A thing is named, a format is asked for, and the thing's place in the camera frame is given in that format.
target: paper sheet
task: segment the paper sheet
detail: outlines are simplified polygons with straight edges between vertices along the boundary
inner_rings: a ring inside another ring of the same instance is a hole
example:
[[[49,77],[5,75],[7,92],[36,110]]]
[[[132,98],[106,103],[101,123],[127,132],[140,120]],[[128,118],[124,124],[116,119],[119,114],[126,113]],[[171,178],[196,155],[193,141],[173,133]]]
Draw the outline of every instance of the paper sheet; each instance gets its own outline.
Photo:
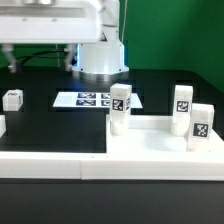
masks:
[[[53,107],[109,108],[110,93],[59,92]],[[131,94],[131,108],[143,108],[137,93]]]

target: green wall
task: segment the green wall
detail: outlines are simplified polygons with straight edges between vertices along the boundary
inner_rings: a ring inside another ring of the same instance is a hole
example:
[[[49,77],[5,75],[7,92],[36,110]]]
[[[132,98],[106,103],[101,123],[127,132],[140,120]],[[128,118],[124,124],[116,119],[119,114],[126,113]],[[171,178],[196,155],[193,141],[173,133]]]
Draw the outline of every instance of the green wall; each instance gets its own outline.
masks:
[[[121,27],[125,0],[121,0]],[[124,43],[132,69],[181,69],[198,73],[224,92],[223,0],[129,0]],[[16,56],[54,48],[16,46]],[[6,61],[0,55],[0,67]],[[35,59],[27,65],[57,66]]]

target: white tray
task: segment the white tray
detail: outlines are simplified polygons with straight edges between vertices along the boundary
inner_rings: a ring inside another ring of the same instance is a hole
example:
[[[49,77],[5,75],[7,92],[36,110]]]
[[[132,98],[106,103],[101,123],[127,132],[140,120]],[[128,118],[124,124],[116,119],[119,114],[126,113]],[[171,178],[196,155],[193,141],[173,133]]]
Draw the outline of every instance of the white tray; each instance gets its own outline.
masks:
[[[187,138],[170,133],[171,121],[171,116],[130,116],[128,133],[125,136],[115,136],[110,133],[110,121],[107,116],[107,152],[110,155],[139,158],[150,156],[153,152],[186,155]],[[211,153],[224,152],[224,142],[214,130],[208,144]]]
[[[131,116],[129,134],[110,134],[107,153],[0,152],[0,178],[224,181],[224,143],[212,131],[210,152],[186,152],[169,133],[171,117]]]
[[[107,159],[82,162],[83,179],[224,180],[224,143],[212,131],[210,152],[187,152],[172,136],[171,117],[131,116],[127,136],[112,136],[107,116]]]

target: small white cube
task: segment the small white cube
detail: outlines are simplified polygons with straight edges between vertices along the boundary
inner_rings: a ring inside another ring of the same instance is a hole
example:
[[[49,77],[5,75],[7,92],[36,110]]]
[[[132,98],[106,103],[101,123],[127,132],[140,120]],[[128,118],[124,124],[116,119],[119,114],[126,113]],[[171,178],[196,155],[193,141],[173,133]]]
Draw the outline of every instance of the small white cube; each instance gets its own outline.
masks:
[[[171,133],[176,136],[186,136],[189,131],[190,113],[192,107],[193,87],[175,86],[173,120]]]
[[[209,137],[214,120],[214,107],[208,104],[192,104],[188,151],[205,151],[211,148]]]
[[[128,129],[131,113],[132,86],[115,84],[110,87],[110,121],[111,133],[122,135]]]
[[[18,111],[23,104],[23,91],[22,90],[9,90],[3,97],[3,110],[4,111]]]
[[[5,125],[5,116],[0,115],[0,138],[6,131],[6,125]]]

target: black table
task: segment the black table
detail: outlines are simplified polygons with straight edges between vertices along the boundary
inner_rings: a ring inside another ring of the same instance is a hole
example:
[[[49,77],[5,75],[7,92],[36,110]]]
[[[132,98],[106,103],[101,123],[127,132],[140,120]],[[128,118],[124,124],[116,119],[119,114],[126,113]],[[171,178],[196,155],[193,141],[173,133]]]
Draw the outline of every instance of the black table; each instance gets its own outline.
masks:
[[[143,110],[171,115],[174,86],[194,87],[194,102],[215,106],[214,129],[224,137],[224,95],[187,71],[132,70],[120,83],[133,85]],[[56,68],[0,70],[0,95],[24,91],[19,112],[3,112],[7,133],[0,150],[105,152],[108,109],[52,108],[58,91],[108,92],[113,83],[77,80]],[[199,181],[0,180],[0,223],[223,223],[224,183]]]
[[[172,115],[176,84],[194,87],[196,103],[215,106],[214,129],[224,137],[224,95],[201,77],[186,71],[133,70],[129,78],[117,81],[131,84],[143,110],[132,114]],[[104,153],[105,115],[108,109],[53,108],[59,91],[109,92],[114,83],[77,80],[71,73],[55,68],[25,68],[10,74],[0,70],[0,96],[9,89],[22,89],[24,106],[20,112],[0,114],[7,119],[7,133],[0,139],[0,150]]]

